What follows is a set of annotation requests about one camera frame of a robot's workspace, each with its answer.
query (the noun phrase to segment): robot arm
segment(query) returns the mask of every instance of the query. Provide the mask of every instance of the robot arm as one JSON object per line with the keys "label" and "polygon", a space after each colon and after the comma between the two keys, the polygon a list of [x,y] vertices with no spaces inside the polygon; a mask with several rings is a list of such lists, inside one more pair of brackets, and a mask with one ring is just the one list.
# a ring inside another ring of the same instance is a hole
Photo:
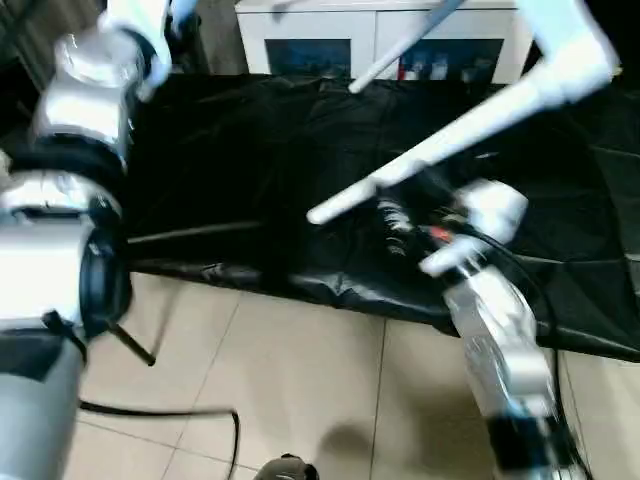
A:
{"label": "robot arm", "polygon": [[[312,209],[308,214],[310,222],[326,223],[373,197],[380,186],[400,183],[425,166],[445,160],[539,111],[578,101],[611,81],[618,65],[617,57],[580,0],[518,0],[518,5],[530,21],[545,58],[518,83],[505,87],[395,160]],[[356,84],[361,88],[359,80],[352,86]]]}
{"label": "robot arm", "polygon": [[[171,28],[193,6],[174,0]],[[121,194],[136,107],[171,68],[167,12],[167,0],[110,0],[95,29],[62,39],[32,145],[13,152],[0,190],[0,478],[62,477],[82,343],[128,309]]]}

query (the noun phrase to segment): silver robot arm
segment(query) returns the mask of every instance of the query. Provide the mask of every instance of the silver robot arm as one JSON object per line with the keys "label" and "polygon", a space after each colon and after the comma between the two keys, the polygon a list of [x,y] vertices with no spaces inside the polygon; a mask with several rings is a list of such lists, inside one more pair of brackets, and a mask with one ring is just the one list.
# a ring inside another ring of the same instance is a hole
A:
{"label": "silver robot arm", "polygon": [[[193,1],[174,0],[176,21]],[[61,478],[85,345],[132,291],[122,191],[136,106],[166,79],[166,0],[111,0],[56,73],[0,191],[0,478]]]}
{"label": "silver robot arm", "polygon": [[[527,204],[511,187],[488,181],[455,192],[451,200],[457,213],[448,216],[456,222],[443,222],[443,231],[413,225],[397,196],[379,189],[377,210],[388,230],[389,252],[402,261],[417,262],[423,272],[431,274],[425,251],[435,249],[437,255],[460,242],[475,240],[454,233],[458,228],[506,243],[515,234]],[[449,230],[447,225],[457,227]],[[554,378],[536,343],[536,319],[525,297],[480,251],[466,255],[454,251],[451,258],[455,261],[439,277],[464,345],[469,383],[487,423],[496,459],[495,478],[588,479],[556,404]]]}

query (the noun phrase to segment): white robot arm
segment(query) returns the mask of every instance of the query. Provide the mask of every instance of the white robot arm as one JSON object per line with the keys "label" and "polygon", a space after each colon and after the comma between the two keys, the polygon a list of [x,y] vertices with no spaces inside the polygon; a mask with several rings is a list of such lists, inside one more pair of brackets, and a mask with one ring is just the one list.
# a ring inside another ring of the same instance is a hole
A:
{"label": "white robot arm", "polygon": [[[451,3],[445,0],[440,8]],[[545,57],[519,82],[312,209],[308,214],[310,222],[326,223],[371,198],[380,186],[395,185],[536,112],[580,100],[611,81],[618,59],[581,0],[518,0],[518,5]],[[438,16],[439,21],[445,20],[451,10],[445,9],[444,13]],[[369,81],[373,77],[375,73],[371,72],[362,76]],[[351,88],[359,91],[366,83],[357,79]]]}

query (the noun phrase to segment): white rod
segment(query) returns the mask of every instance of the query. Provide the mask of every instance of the white rod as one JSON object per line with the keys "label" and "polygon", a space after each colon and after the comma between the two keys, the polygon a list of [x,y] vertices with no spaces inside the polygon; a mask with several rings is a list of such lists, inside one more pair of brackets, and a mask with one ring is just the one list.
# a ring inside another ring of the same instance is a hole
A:
{"label": "white rod", "polygon": [[400,58],[418,40],[422,39],[422,37],[440,25],[445,18],[451,15],[464,2],[465,0],[442,0],[442,2],[425,17],[423,25],[420,25],[398,40],[398,42],[373,63],[366,72],[351,82],[349,91],[351,91],[351,93],[360,93],[380,72],[395,62],[396,59]]}
{"label": "white rod", "polygon": [[546,76],[546,67],[544,62],[539,63],[520,82],[502,89],[431,137],[313,208],[307,214],[308,220],[324,224],[373,197],[378,186],[395,185],[423,167],[455,155],[543,110],[550,99],[543,95],[537,84],[540,76]]}

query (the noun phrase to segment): small object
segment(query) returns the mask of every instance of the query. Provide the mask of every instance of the small object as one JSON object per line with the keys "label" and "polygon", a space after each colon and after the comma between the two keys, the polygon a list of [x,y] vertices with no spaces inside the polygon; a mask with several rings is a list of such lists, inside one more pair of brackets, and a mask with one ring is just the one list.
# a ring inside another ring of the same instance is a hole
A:
{"label": "small object", "polygon": [[408,256],[415,237],[414,226],[398,200],[389,196],[378,199],[376,209],[386,229],[387,250],[392,255]]}
{"label": "small object", "polygon": [[449,59],[446,55],[437,55],[435,61],[431,65],[431,75],[429,80],[446,80],[449,72]]}
{"label": "small object", "polygon": [[9,174],[9,168],[11,167],[11,158],[4,150],[0,150],[0,190],[9,186],[11,183],[11,175]]}
{"label": "small object", "polygon": [[260,469],[254,480],[320,480],[316,468],[300,457],[285,453]]}

